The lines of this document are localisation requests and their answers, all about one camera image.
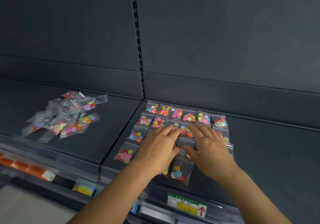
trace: forearm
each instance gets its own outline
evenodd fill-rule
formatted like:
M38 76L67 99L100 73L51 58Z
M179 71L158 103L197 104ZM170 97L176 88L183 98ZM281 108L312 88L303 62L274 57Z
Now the forearm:
M133 203L153 177L147 167L133 160L68 223L122 224Z
M229 193L246 224L291 223L240 168L220 184Z

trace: red arrow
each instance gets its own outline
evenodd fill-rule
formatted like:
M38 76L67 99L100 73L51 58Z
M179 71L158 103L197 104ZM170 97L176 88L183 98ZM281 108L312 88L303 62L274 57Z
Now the red arrow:
M206 212L203 206L200 207L199 211L200 211L200 216L202 216L202 212Z

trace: price label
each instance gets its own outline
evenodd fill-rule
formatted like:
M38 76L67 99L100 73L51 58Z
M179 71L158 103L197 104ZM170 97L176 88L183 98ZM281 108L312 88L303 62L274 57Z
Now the price label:
M207 211L207 205L200 202L184 198L182 196L168 193L167 195L167 204L178 210L185 211L191 215L198 217L205 217Z

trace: hand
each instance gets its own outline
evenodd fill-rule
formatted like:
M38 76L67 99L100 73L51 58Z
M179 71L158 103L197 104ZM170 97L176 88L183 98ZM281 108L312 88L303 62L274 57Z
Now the hand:
M203 125L188 125L188 128L198 143L199 153L190 146L185 147L186 153L203 174L222 184L233 175L235 170L239 169L223 137L218 135L214 129Z
M179 153L174 146L179 133L180 129L174 129L173 125L154 129L141 143L134 161L145 164L153 177L162 173Z

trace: left hand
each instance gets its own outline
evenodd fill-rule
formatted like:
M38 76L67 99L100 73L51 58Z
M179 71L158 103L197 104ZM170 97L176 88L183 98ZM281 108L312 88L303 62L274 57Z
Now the left hand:
M180 129L173 129L173 125L154 129L141 143L134 161L145 164L153 177L162 173L179 153L174 146L179 133Z

